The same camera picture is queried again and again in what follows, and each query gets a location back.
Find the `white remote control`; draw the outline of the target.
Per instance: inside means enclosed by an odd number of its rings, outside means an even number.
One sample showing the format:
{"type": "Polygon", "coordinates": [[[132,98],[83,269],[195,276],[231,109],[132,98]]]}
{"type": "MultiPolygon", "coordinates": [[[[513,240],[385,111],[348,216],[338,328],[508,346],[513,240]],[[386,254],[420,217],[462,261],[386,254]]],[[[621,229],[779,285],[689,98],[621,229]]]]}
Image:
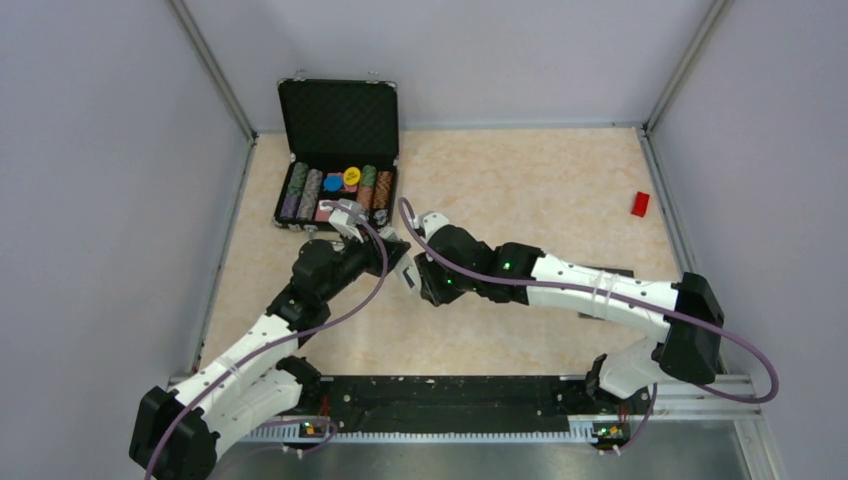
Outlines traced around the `white remote control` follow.
{"type": "Polygon", "coordinates": [[[410,244],[403,241],[396,229],[391,226],[383,227],[379,230],[379,234],[386,242],[389,250],[392,271],[409,292],[419,293],[421,277],[414,259],[409,253],[410,244]]]}

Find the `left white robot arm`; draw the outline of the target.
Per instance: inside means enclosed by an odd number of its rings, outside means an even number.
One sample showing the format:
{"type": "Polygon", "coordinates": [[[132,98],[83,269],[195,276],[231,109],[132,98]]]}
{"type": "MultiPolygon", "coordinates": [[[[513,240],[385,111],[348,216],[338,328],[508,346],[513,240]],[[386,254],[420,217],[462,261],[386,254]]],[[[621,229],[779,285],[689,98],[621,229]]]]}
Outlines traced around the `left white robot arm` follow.
{"type": "Polygon", "coordinates": [[[148,479],[206,479],[238,441],[273,416],[319,404],[316,370],[301,359],[279,368],[328,327],[329,302],[361,275],[383,281],[410,249],[397,239],[310,240],[289,283],[239,340],[171,390],[154,387],[139,405],[129,456],[148,479]]]}

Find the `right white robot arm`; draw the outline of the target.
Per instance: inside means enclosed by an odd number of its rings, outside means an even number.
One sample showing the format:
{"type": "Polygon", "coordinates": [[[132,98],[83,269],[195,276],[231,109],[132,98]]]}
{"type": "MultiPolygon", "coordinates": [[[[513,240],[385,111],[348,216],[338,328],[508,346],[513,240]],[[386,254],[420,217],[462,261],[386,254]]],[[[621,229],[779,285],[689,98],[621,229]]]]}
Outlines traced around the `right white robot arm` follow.
{"type": "Polygon", "coordinates": [[[677,282],[645,281],[568,263],[538,247],[490,247],[445,224],[413,232],[423,299],[450,304],[466,293],[491,302],[556,307],[639,330],[643,339],[597,358],[586,397],[612,412],[641,388],[673,378],[706,386],[719,370],[724,314],[708,280],[686,272],[677,282]]]}

